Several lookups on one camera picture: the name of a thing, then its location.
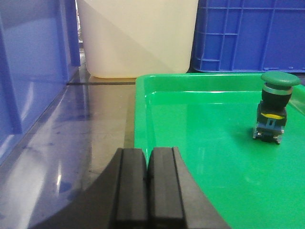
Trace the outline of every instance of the blue bin wall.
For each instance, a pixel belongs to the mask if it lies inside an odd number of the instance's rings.
[[[304,0],[199,0],[192,67],[305,72]]]
[[[0,0],[0,163],[79,65],[74,0]]]

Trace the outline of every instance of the green mushroom button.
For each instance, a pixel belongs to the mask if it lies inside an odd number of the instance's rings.
[[[297,76],[284,72],[266,72],[262,74],[261,79],[266,83],[284,87],[292,87],[301,83]]]

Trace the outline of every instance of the white plastic bin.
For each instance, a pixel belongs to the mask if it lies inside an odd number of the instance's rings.
[[[100,78],[185,73],[198,0],[78,0],[87,69]]]

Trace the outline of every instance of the reflective floor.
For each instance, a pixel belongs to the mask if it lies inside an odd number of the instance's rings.
[[[133,147],[134,79],[79,73],[0,167],[0,228],[26,229],[85,190],[118,147]]]

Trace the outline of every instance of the green plastic tray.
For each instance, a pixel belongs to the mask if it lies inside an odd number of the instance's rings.
[[[135,147],[178,146],[233,229],[305,228],[305,87],[280,145],[252,139],[260,73],[146,75],[136,81]]]

